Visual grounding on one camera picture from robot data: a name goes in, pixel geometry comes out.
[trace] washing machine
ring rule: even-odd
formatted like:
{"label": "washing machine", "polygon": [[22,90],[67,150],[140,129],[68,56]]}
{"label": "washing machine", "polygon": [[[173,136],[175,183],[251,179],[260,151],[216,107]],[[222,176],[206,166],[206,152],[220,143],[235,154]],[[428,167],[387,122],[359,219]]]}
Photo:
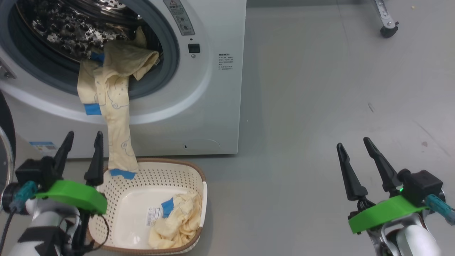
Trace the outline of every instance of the washing machine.
{"label": "washing machine", "polygon": [[0,0],[0,89],[16,132],[52,155],[74,131],[69,157],[91,157],[107,126],[78,98],[80,61],[141,26],[160,61],[130,79],[136,156],[235,154],[245,13],[246,0]]}

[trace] cream-colored garment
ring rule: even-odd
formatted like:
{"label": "cream-colored garment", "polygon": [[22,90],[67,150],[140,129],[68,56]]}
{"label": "cream-colored garment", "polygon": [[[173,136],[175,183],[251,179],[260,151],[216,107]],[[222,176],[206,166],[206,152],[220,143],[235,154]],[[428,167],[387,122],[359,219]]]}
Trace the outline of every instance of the cream-colored garment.
{"label": "cream-colored garment", "polygon": [[166,219],[155,221],[148,244],[152,249],[177,248],[187,244],[201,223],[201,197],[196,192],[173,197],[174,209]]}
{"label": "cream-colored garment", "polygon": [[83,104],[98,103],[107,123],[109,169],[137,172],[137,161],[131,146],[129,76],[140,80],[153,65],[159,53],[145,49],[147,41],[142,28],[133,41],[110,41],[104,46],[104,63],[82,60],[77,92]]}

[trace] white plastic basket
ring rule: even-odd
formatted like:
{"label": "white plastic basket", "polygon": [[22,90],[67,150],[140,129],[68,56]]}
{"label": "white plastic basket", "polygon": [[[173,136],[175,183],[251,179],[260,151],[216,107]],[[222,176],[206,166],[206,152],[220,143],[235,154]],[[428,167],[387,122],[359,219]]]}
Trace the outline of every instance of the white plastic basket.
{"label": "white plastic basket", "polygon": [[[104,173],[104,184],[97,189],[107,198],[110,234],[104,250],[139,255],[169,255],[190,251],[198,242],[207,207],[207,183],[194,164],[172,159],[138,159],[139,171],[132,180]],[[152,250],[148,245],[149,209],[160,207],[175,194],[196,191],[202,199],[201,224],[194,238],[184,246]],[[98,246],[106,238],[104,220],[95,216],[89,222],[87,237]]]}

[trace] basket rim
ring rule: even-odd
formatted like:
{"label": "basket rim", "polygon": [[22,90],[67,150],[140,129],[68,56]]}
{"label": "basket rim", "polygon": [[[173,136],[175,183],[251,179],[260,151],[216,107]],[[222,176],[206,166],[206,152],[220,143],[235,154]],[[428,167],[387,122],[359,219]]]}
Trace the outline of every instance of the basket rim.
{"label": "basket rim", "polygon": [[[166,163],[166,164],[182,164],[195,169],[199,175],[201,176],[202,182],[206,182],[205,175],[202,170],[195,164],[187,161],[181,161],[176,159],[167,159],[167,158],[137,158],[139,163]],[[196,234],[194,237],[185,245],[177,248],[170,248],[170,249],[126,249],[126,248],[118,248],[113,246],[102,246],[101,249],[107,251],[114,251],[114,252],[121,252],[121,253],[132,253],[132,254],[169,254],[169,253],[179,253],[182,251],[187,250],[191,247],[200,237],[202,232],[202,227],[199,227],[196,230]],[[87,229],[86,237],[88,240],[94,241],[94,247],[98,247],[100,244],[93,239],[90,234],[90,229]]]}

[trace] washing machine door opening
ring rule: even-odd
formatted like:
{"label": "washing machine door opening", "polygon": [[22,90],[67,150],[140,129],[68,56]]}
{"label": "washing machine door opening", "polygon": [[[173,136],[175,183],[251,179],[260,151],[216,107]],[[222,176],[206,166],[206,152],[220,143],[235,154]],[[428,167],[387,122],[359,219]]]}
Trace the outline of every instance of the washing machine door opening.
{"label": "washing machine door opening", "polygon": [[147,48],[160,62],[141,80],[130,78],[130,99],[165,86],[179,63],[179,46],[168,21],[147,0],[3,0],[0,47],[40,81],[77,95],[82,59],[110,40],[133,40],[141,26]]}

